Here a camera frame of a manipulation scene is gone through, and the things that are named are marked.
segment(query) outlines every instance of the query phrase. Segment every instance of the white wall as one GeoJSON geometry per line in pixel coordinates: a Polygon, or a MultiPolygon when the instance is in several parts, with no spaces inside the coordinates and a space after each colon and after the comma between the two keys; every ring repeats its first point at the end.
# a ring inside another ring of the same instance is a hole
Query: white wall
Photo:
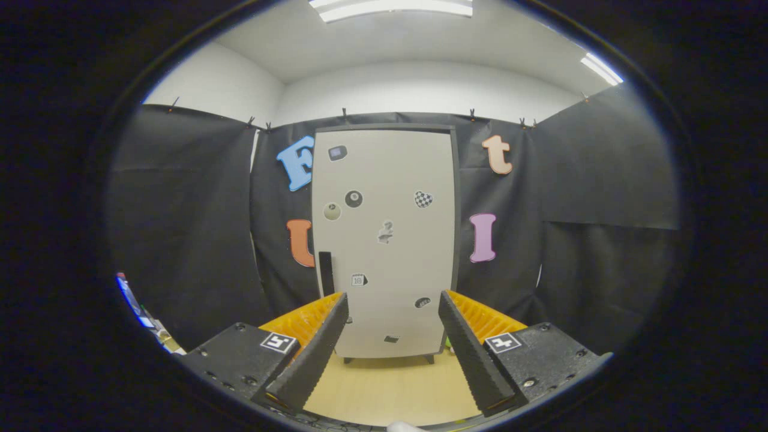
{"type": "Polygon", "coordinates": [[[286,86],[275,125],[347,114],[441,112],[518,123],[542,121],[580,95],[525,75],[439,61],[399,61],[345,68],[286,86]]]}
{"type": "Polygon", "coordinates": [[[211,42],[174,69],[147,96],[145,104],[206,111],[240,121],[272,121],[285,85],[256,63],[211,42]]]}

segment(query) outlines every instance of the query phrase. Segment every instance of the whiteboard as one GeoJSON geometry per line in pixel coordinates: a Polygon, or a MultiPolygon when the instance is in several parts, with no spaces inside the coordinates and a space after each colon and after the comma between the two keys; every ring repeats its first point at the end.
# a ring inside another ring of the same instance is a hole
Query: whiteboard
{"type": "MultiPolygon", "coordinates": [[[[349,302],[336,353],[438,353],[439,295],[455,283],[452,134],[343,129],[318,130],[311,184],[314,253],[330,252],[335,291],[349,302]]],[[[316,260],[322,296],[321,270],[316,260]]]]}

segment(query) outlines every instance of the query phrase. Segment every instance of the ceiling light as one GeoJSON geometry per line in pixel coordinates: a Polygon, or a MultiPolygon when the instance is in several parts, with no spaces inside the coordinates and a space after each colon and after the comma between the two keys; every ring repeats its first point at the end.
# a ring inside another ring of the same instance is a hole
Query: ceiling light
{"type": "Polygon", "coordinates": [[[610,85],[617,85],[620,82],[624,82],[624,80],[621,79],[621,77],[619,77],[616,72],[611,70],[611,68],[603,63],[599,58],[590,53],[587,53],[587,56],[581,59],[581,63],[584,66],[592,69],[592,71],[594,71],[596,74],[603,77],[603,79],[610,85]]]}
{"type": "Polygon", "coordinates": [[[429,11],[472,16],[472,0],[312,0],[310,5],[325,22],[392,11],[429,11]]]}

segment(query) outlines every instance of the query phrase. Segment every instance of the black fabric backdrop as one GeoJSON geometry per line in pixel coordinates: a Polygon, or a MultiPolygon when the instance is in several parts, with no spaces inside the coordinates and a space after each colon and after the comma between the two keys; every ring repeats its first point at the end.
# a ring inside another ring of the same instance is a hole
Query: black fabric backdrop
{"type": "MultiPolygon", "coordinates": [[[[251,231],[276,314],[319,297],[315,269],[293,260],[285,226],[290,219],[311,220],[311,183],[290,192],[276,155],[317,128],[369,123],[456,127],[458,292],[527,324],[551,321],[598,353],[620,348],[650,313],[675,258],[677,189],[664,136],[642,101],[619,85],[537,128],[461,115],[382,113],[260,133],[251,231]],[[482,142],[492,135],[510,144],[510,174],[490,169],[482,142]],[[468,218],[477,213],[497,217],[493,261],[468,259],[474,247],[468,218]]],[[[309,239],[313,252],[311,231],[309,239]]]]}
{"type": "Polygon", "coordinates": [[[251,230],[264,290],[272,309],[282,314],[319,297],[314,268],[305,268],[290,253],[290,219],[311,220],[311,182],[291,192],[289,178],[277,153],[317,128],[369,123],[422,123],[454,125],[458,141],[461,250],[457,291],[500,310],[525,316],[538,276],[541,220],[537,189],[525,179],[532,175],[531,142],[519,125],[506,121],[444,114],[387,113],[350,115],[303,121],[260,133],[251,173],[251,230]],[[510,144],[507,161],[514,169],[499,175],[488,164],[482,141],[501,135],[510,144]],[[475,231],[469,217],[493,213],[493,248],[496,259],[471,263],[475,231]]]}
{"type": "MultiPolygon", "coordinates": [[[[319,297],[315,269],[293,260],[286,229],[290,219],[311,220],[311,183],[289,191],[276,155],[328,126],[454,125],[461,191],[457,291],[527,324],[551,321],[598,353],[617,350],[637,330],[674,262],[679,222],[672,162],[664,136],[623,86],[533,129],[418,113],[284,125],[259,133],[250,187],[255,129],[167,109],[145,105],[121,138],[108,228],[115,270],[126,273],[139,301],[184,348],[235,321],[260,325],[319,297]],[[510,144],[510,174],[496,174],[488,164],[482,142],[492,135],[510,144]],[[497,217],[492,261],[469,260],[474,227],[468,219],[477,213],[497,217]]],[[[311,232],[309,239],[313,253],[311,232]]]]}
{"type": "Polygon", "coordinates": [[[233,322],[261,324],[273,314],[249,232],[254,129],[168,108],[137,110],[120,137],[105,199],[115,270],[189,350],[233,322]]]}

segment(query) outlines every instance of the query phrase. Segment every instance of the pink letter i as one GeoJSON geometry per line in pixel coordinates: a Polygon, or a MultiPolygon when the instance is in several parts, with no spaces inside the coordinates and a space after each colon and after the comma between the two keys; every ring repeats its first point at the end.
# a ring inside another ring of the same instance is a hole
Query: pink letter i
{"type": "Polygon", "coordinates": [[[470,255],[470,261],[490,261],[496,258],[496,253],[491,249],[491,225],[495,220],[496,216],[490,213],[478,213],[469,218],[475,226],[475,251],[470,255]]]}

